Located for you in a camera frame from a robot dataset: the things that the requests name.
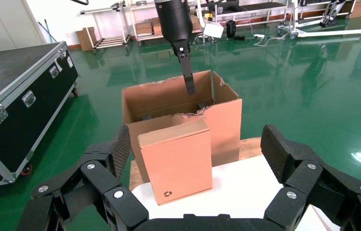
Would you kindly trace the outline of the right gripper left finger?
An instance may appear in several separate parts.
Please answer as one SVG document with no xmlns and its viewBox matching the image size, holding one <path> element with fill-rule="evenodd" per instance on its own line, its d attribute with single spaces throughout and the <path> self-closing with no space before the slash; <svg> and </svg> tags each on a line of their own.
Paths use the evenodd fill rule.
<svg viewBox="0 0 361 231">
<path fill-rule="evenodd" d="M 90 146 L 70 168 L 37 185 L 17 230 L 64 231 L 89 206 L 109 229 L 135 230 L 149 213 L 120 180 L 129 155 L 129 128 L 123 125 L 112 140 Z"/>
</svg>

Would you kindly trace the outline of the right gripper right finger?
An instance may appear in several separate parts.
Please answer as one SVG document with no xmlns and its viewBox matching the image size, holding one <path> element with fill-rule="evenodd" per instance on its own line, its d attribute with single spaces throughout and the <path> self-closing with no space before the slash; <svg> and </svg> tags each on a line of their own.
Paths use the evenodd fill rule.
<svg viewBox="0 0 361 231">
<path fill-rule="evenodd" d="M 308 145 L 286 139 L 265 125 L 260 147 L 282 188 L 264 218 L 294 230 L 313 205 L 342 231 L 361 231 L 361 180 L 325 163 Z"/>
</svg>

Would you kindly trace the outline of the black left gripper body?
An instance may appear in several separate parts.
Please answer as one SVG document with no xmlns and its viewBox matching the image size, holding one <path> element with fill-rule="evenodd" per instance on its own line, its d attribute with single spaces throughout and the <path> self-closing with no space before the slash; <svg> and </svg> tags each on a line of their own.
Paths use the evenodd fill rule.
<svg viewBox="0 0 361 231">
<path fill-rule="evenodd" d="M 186 0 L 155 0 L 163 37 L 171 44 L 175 55 L 187 56 L 193 24 Z"/>
</svg>

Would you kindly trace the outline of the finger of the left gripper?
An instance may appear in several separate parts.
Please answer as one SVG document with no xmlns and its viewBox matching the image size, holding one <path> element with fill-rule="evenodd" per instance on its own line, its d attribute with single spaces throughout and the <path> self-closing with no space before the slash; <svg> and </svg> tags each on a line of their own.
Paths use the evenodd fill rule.
<svg viewBox="0 0 361 231">
<path fill-rule="evenodd" d="M 193 95 L 195 93 L 194 78 L 192 73 L 191 61 L 188 53 L 178 53 L 178 59 L 181 64 L 182 74 L 184 77 L 187 93 Z"/>
</svg>

